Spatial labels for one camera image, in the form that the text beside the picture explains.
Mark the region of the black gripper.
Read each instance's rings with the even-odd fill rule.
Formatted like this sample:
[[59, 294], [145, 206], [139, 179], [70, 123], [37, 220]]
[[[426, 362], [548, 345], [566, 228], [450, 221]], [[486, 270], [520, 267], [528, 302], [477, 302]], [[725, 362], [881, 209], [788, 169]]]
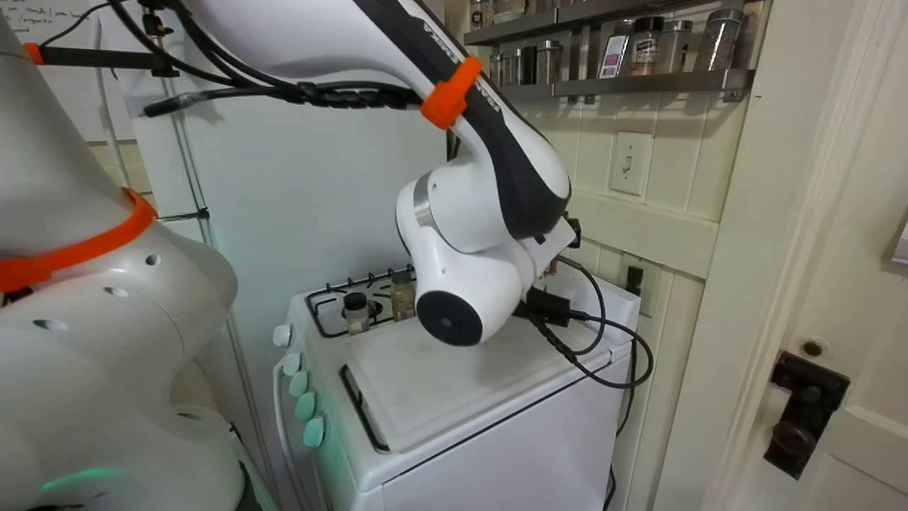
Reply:
[[517, 319], [564, 326], [571, 322], [571, 302], [531, 288], [513, 311]]

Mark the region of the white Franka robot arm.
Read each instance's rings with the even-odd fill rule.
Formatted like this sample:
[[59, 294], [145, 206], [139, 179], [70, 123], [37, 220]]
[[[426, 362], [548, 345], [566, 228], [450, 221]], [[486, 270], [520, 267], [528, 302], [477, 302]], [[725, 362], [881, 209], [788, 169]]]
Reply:
[[[396, 85], [459, 139], [396, 196], [417, 319], [477, 348], [566, 248], [571, 179], [423, 0], [159, 0], [269, 95]], [[86, 148], [0, 45], [0, 511], [239, 511], [252, 474], [215, 419], [173, 404], [234, 302], [229, 263], [173, 231]]]

